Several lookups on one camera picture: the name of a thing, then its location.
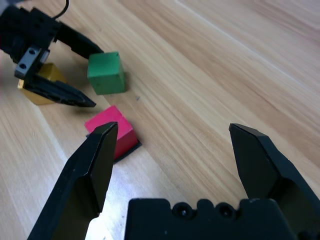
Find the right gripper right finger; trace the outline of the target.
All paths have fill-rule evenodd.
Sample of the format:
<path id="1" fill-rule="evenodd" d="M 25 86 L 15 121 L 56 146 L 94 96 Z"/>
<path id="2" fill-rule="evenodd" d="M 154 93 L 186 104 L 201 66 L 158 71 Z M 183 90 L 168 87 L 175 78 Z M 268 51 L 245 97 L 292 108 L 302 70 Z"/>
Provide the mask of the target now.
<path id="1" fill-rule="evenodd" d="M 229 126 L 239 178 L 250 199 L 271 199 L 300 240 L 320 238 L 320 200 L 294 164 L 260 131 Z"/>

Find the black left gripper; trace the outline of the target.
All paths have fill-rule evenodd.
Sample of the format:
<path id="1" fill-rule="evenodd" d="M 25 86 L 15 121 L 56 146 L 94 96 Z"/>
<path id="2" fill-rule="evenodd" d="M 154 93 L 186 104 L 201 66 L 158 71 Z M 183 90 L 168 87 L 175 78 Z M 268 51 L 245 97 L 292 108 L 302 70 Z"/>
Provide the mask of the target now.
<path id="1" fill-rule="evenodd" d="M 103 50 L 89 38 L 53 19 L 37 8 L 28 11 L 8 6 L 0 16 L 0 49 L 17 64 L 14 75 L 32 75 L 56 39 L 85 59 Z M 35 75 L 24 81 L 24 88 L 58 104 L 93 108 L 96 103 L 84 93 L 61 81 Z"/>

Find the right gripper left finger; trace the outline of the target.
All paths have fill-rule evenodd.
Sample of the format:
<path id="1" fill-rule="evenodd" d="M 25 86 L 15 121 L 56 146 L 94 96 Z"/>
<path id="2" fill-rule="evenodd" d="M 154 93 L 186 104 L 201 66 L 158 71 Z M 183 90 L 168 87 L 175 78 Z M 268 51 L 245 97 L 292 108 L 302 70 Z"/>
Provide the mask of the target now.
<path id="1" fill-rule="evenodd" d="M 67 160 L 28 239 L 83 240 L 103 211 L 114 164 L 117 122 L 98 126 Z"/>

